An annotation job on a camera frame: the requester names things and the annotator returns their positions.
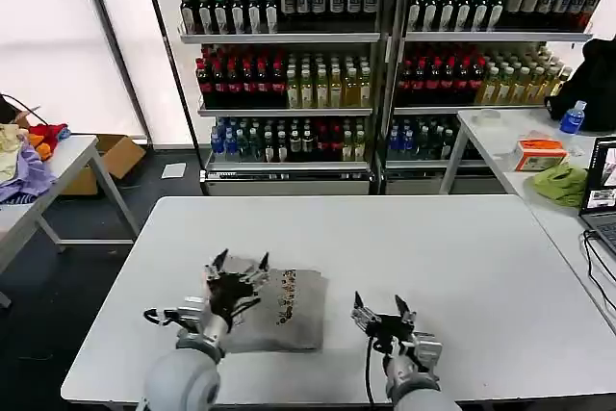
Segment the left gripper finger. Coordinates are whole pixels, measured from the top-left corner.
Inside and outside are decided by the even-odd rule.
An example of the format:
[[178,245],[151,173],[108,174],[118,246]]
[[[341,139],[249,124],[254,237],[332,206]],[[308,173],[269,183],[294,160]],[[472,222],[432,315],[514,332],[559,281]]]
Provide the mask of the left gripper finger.
[[220,274],[223,272],[224,262],[228,255],[228,249],[225,248],[219,253],[210,263],[204,267],[204,280],[206,282],[219,279]]
[[240,281],[251,286],[253,289],[260,289],[269,281],[270,276],[270,254],[268,252],[259,260],[253,261],[244,270]]

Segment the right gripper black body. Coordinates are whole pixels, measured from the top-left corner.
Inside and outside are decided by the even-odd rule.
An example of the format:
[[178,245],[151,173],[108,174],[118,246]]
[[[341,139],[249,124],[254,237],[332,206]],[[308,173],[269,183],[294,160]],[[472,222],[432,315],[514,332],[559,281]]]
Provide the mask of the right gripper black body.
[[381,324],[375,332],[366,332],[367,336],[372,339],[372,348],[375,351],[392,351],[393,342],[399,344],[410,342],[414,330],[398,330],[398,316],[394,315],[378,315],[381,318]]

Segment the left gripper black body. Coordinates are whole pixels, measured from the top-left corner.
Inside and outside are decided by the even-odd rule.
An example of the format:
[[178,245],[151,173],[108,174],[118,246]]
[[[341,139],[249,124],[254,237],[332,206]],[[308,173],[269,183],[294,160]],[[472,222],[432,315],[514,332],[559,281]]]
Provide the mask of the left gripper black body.
[[231,330],[234,318],[257,305],[261,298],[254,284],[240,274],[220,274],[207,280],[211,312],[222,318]]

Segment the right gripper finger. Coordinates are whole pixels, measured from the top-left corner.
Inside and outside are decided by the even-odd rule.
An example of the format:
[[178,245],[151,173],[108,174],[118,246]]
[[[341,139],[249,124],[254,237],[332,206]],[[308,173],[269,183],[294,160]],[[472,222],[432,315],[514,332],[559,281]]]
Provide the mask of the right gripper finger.
[[363,332],[375,332],[381,324],[381,318],[364,304],[358,292],[354,293],[351,318]]
[[414,330],[417,313],[399,295],[395,295],[395,303],[398,309],[398,330]]

